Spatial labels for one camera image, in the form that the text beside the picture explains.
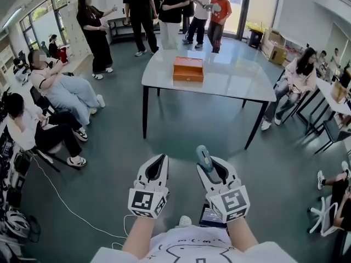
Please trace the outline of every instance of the table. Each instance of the table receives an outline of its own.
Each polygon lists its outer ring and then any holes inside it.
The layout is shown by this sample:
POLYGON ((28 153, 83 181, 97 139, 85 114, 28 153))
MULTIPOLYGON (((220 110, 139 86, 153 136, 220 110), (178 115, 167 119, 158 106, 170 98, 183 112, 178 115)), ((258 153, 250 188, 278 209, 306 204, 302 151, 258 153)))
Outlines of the table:
POLYGON ((276 101, 267 75, 260 65, 229 54, 215 54, 190 50, 159 50, 149 61, 141 81, 143 92, 143 137, 148 127, 149 88, 181 90, 244 99, 262 104, 261 110, 246 143, 250 145, 262 120, 268 102, 276 101), (203 83, 173 81, 176 56, 203 59, 203 83))
POLYGON ((320 130, 318 131, 318 128, 320 125, 316 128, 315 125, 317 122, 320 120, 320 118, 324 115, 324 113, 327 111, 328 107, 332 110, 332 113, 329 117, 328 120, 331 120, 333 116, 335 115, 336 112, 344 114, 344 115, 351 115, 351 109, 345 103, 343 100, 341 103, 337 103, 332 97, 331 97, 331 90, 332 90, 332 85, 328 82, 325 82, 319 78, 316 80, 316 86, 317 89, 316 91, 311 95, 311 97, 305 102, 305 104, 296 112, 296 114, 299 116, 299 118, 307 125, 306 126, 306 131, 305 134, 308 134, 308 132, 312 129, 317 135, 320 135, 323 131, 320 130), (323 99, 318 103, 318 105, 315 107, 315 109, 312 110, 312 113, 309 115, 309 119, 307 120, 302 114, 301 111, 319 94, 319 92, 322 93, 323 99), (314 122, 311 122, 312 120, 312 115, 313 113, 321 106, 321 104, 326 101, 327 105, 324 107, 322 110, 321 114, 317 117, 317 119, 314 122))

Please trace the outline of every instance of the wooden box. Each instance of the wooden box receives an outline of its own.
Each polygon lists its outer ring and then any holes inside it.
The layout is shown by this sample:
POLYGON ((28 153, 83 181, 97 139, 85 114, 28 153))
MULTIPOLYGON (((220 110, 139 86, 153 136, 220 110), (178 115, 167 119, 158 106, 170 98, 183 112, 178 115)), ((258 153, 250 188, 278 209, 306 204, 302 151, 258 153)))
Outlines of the wooden box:
POLYGON ((203 82, 202 59, 176 57, 173 64, 173 80, 203 82))

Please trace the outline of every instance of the sneaker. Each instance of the sneaker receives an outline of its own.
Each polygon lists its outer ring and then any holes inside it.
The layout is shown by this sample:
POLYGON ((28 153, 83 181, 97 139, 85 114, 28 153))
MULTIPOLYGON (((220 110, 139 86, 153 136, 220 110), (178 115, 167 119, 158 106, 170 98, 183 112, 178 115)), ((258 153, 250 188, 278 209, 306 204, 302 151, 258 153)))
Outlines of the sneaker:
POLYGON ((106 106, 102 95, 100 95, 100 94, 97 95, 97 101, 98 101, 101 108, 104 108, 106 106))
POLYGON ((279 120, 279 119, 277 119, 277 117, 275 117, 275 118, 274 118, 274 123, 275 123, 276 125, 280 125, 281 120, 279 120))
POLYGON ((342 161, 341 163, 342 171, 345 172, 347 170, 347 179, 351 178, 351 171, 349 170, 349 165, 346 161, 342 161))
POLYGON ((94 115, 97 111, 96 108, 89 108, 90 115, 94 115))
POLYGON ((88 140, 86 130, 83 128, 80 128, 79 130, 74 130, 73 133, 81 141, 86 142, 88 140))
POLYGON ((102 78, 104 78, 104 76, 102 76, 101 74, 93 74, 93 77, 94 77, 96 80, 101 80, 102 78))
POLYGON ((185 228, 188 227, 192 224, 191 219, 187 217, 186 215, 183 215, 180 220, 179 220, 179 227, 185 228))
POLYGON ((269 122, 267 122, 266 120, 263 120, 263 121, 262 121, 261 130, 269 129, 270 125, 272 125, 272 123, 269 123, 269 122))
POLYGON ((321 190, 324 185, 322 185, 322 181, 325 179, 322 171, 320 170, 317 173, 317 178, 318 178, 318 190, 321 190))
POLYGON ((69 157, 67 158, 67 164, 73 166, 73 167, 84 167, 87 164, 87 160, 84 159, 83 157, 77 156, 75 158, 69 157))
POLYGON ((148 50, 140 50, 135 54, 135 56, 141 56, 141 55, 145 54, 147 51, 148 50))
POLYGON ((184 45, 188 45, 188 44, 193 43, 192 41, 189 41, 188 39, 183 39, 182 41, 183 41, 184 45))

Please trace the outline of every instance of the trash bin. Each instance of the trash bin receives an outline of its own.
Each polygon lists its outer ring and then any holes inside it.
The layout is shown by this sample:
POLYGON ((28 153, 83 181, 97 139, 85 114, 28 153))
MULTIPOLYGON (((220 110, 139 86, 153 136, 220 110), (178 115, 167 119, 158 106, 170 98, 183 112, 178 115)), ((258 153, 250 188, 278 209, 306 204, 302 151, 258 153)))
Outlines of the trash bin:
POLYGON ((250 31, 251 31, 251 36, 250 36, 250 40, 248 41, 248 45, 252 48, 257 49, 258 45, 261 42, 263 32, 260 32, 254 29, 250 29, 250 31))

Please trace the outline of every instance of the gray floor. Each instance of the gray floor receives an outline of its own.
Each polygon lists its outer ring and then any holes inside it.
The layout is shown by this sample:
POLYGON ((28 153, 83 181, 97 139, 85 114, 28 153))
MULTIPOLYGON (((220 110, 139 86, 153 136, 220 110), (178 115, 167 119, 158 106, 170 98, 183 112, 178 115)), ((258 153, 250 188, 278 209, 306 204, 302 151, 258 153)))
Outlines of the gray floor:
MULTIPOLYGON (((257 61, 275 83, 282 69, 266 61, 261 52, 239 41, 223 39, 222 43, 220 53, 257 61)), ((204 50, 209 49, 206 40, 204 50)), ((246 185, 251 202, 247 221, 259 242, 277 242, 300 263, 330 262, 335 235, 308 235, 306 210, 318 205, 319 195, 330 193, 328 189, 318 191, 316 172, 322 169, 326 176, 339 173, 341 162, 348 160, 344 145, 313 156, 326 142, 326 135, 304 142, 304 125, 295 116, 265 133, 259 130, 245 151, 260 104, 248 102, 242 109, 241 100, 170 90, 162 90, 159 98, 150 90, 148 138, 144 140, 141 78, 151 54, 135 58, 135 50, 133 42, 112 45, 115 73, 102 81, 90 76, 91 67, 86 70, 87 79, 107 104, 87 128, 89 141, 83 146, 83 155, 88 165, 81 172, 61 167, 58 174, 40 162, 66 204, 92 225, 124 236, 128 189, 139 166, 166 153, 172 195, 155 233, 173 227, 184 214, 198 223, 205 191, 195 168, 195 149, 204 144, 212 155, 229 161, 246 185)), ((65 150, 60 155, 65 157, 65 150)), ((42 228, 39 243, 29 243, 26 251, 41 262, 85 263, 100 247, 123 243, 69 213, 35 164, 24 187, 22 209, 34 215, 42 228)), ((131 223, 127 220, 127 230, 131 223)))

